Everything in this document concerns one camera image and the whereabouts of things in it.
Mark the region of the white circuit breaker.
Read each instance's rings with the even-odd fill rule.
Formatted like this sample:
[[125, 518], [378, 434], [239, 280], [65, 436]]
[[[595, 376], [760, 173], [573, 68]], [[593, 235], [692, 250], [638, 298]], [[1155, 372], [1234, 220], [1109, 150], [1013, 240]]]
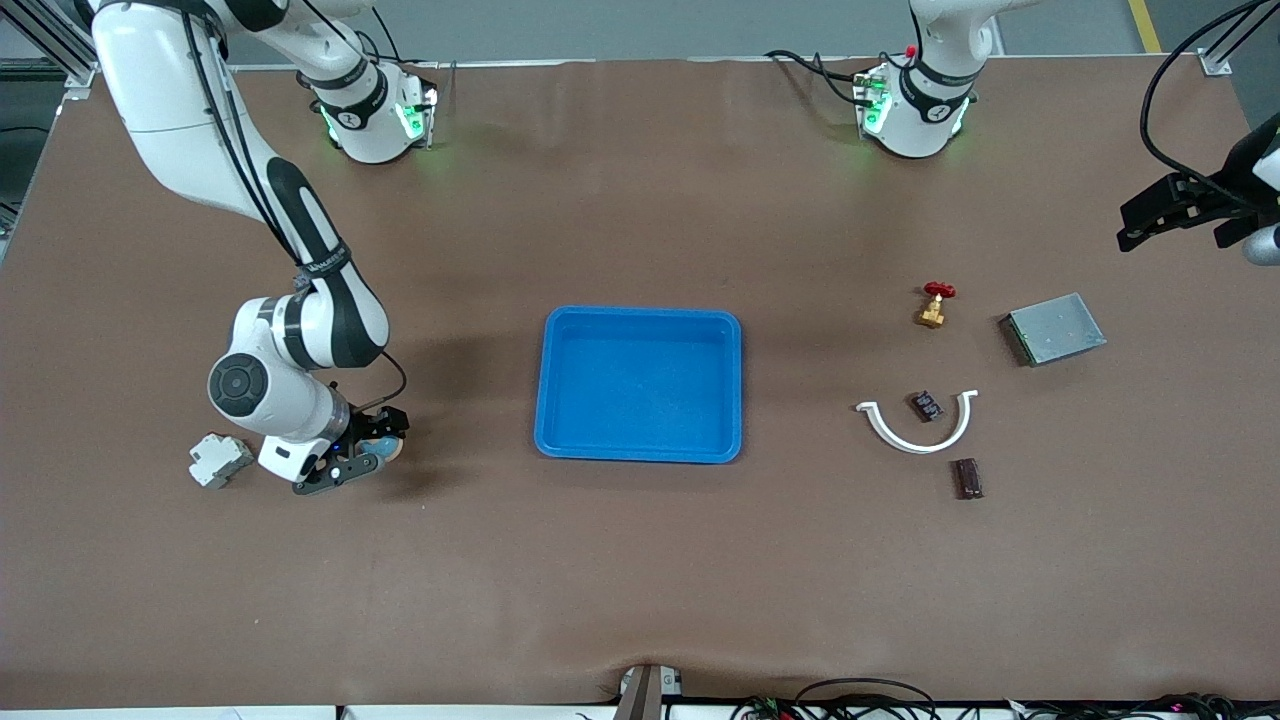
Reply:
[[219, 434], [206, 434], [189, 450], [188, 473], [206, 489], [225, 487], [239, 470], [253, 464], [252, 450], [242, 441]]

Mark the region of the silver metal box module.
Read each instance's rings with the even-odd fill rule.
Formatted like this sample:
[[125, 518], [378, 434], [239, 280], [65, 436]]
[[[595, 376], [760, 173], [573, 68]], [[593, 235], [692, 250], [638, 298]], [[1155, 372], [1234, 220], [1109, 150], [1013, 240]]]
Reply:
[[1015, 309], [1001, 319], [1001, 327], [1027, 366], [1057, 363], [1107, 343], [1078, 292]]

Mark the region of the blue plastic tray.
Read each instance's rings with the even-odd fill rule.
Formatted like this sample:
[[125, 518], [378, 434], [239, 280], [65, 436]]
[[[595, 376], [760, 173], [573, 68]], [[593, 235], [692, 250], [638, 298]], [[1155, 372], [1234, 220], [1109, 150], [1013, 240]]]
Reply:
[[562, 306], [547, 316], [532, 441], [572, 460], [732, 462], [744, 343], [723, 310]]

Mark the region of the white semicircular pipe clamp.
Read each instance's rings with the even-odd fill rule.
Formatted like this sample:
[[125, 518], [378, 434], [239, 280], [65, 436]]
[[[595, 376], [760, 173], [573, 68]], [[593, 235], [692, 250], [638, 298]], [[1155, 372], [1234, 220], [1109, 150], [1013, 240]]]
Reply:
[[863, 414], [876, 436], [891, 448], [911, 455], [931, 455], [951, 448], [961, 441], [972, 424], [973, 401], [979, 396], [980, 391], [978, 389], [968, 389], [956, 395], [957, 419], [951, 434], [937, 445], [915, 445], [900, 437], [883, 419], [881, 407], [876, 401], [858, 404], [854, 411]]

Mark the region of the aluminium frame post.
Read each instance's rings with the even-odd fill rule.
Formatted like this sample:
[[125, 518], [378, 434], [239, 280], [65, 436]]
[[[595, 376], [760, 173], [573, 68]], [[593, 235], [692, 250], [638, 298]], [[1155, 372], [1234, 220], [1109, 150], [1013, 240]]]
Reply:
[[1204, 45], [1196, 49], [1204, 74], [1230, 76], [1233, 55], [1276, 14], [1280, 14], [1280, 0], [1247, 0], [1242, 9], [1229, 12], [1225, 20], [1212, 24], [1203, 37]]
[[87, 24], [73, 15], [60, 0], [0, 0], [0, 19], [65, 74], [64, 87], [88, 92], [100, 61]]

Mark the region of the grey table edge bracket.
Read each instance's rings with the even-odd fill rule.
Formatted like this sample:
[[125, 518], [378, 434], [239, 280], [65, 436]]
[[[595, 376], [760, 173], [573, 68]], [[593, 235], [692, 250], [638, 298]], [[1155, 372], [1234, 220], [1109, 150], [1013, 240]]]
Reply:
[[677, 667], [637, 665], [620, 682], [612, 720], [675, 720], [675, 706], [682, 698], [684, 678]]

